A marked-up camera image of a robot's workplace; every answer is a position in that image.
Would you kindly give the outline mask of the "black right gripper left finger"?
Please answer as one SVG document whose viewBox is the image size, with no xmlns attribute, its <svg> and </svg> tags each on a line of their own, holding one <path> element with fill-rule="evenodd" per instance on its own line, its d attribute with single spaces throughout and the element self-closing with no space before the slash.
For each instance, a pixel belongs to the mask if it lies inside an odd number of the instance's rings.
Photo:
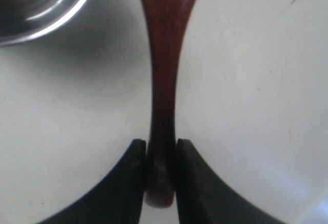
<svg viewBox="0 0 328 224">
<path fill-rule="evenodd" d="M 146 142 L 132 140 L 122 158 L 99 184 L 42 223 L 139 223 L 145 163 Z"/>
</svg>

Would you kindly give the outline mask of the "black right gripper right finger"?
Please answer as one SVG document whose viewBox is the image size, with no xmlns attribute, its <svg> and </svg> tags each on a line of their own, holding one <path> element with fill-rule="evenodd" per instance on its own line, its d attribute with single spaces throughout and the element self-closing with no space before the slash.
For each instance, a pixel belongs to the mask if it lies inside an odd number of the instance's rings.
<svg viewBox="0 0 328 224">
<path fill-rule="evenodd" d="M 225 184 L 190 140 L 178 140 L 176 163 L 180 223 L 280 223 Z"/>
</svg>

